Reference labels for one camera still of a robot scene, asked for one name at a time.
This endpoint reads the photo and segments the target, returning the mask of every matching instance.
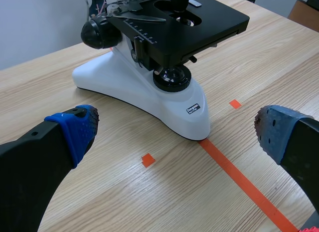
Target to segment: textured gripper tip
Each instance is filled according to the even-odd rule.
[[[319,229],[316,227],[312,227],[310,229],[304,229],[303,231],[299,231],[299,232],[319,232]]]
[[[297,121],[310,117],[292,109],[270,105],[259,110],[255,130],[263,150],[279,165]]]

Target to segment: black microscope stage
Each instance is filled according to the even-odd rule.
[[[246,30],[249,17],[216,0],[195,0],[184,15],[194,26],[176,20],[170,0],[148,0],[141,4],[140,15],[166,19],[164,23],[143,22],[117,17],[109,22],[132,42],[142,41],[145,53],[163,67],[171,67],[231,36]]]

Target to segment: orange tape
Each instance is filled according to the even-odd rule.
[[[298,229],[208,139],[200,141],[199,144],[282,232],[298,232]]]
[[[232,100],[231,102],[229,102],[229,104],[235,109],[238,109],[239,107],[241,107],[241,104],[237,100]]]
[[[155,159],[149,153],[142,157],[142,164],[145,166],[145,168],[149,167],[154,162]]]

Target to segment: wooden table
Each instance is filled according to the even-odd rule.
[[[189,65],[207,96],[209,140],[299,228],[314,209],[262,151],[253,124],[269,104],[319,119],[319,33],[245,0],[218,1],[250,22]],[[105,52],[79,44],[0,72],[1,143],[75,105],[100,113],[92,149],[56,191],[39,231],[278,231],[197,142],[131,105],[74,86],[72,70]],[[233,99],[239,109],[229,105]],[[147,153],[156,162],[145,168]]]

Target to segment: focus knob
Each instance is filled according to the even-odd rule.
[[[87,21],[81,31],[82,41],[95,49],[110,48],[122,41],[121,31],[111,24],[105,13]]]

